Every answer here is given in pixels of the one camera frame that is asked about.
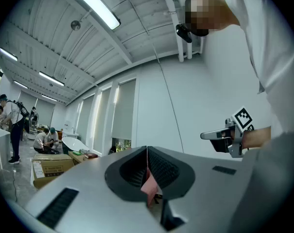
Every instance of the floor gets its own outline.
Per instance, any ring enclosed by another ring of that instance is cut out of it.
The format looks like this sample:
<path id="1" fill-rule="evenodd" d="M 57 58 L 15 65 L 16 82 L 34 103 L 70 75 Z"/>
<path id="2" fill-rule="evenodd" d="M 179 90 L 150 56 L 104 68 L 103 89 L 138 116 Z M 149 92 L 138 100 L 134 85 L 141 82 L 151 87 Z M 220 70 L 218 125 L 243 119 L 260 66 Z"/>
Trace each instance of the floor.
<path id="1" fill-rule="evenodd" d="M 33 144 L 34 141 L 29 139 L 21 141 L 19 144 L 20 163 L 15 165 L 7 163 L 3 165 L 0 172 L 0 191 L 4 198 L 16 201 L 23 208 L 37 192 L 37 189 L 30 184 L 31 160 L 36 154 L 36 151 L 32 149 Z"/>

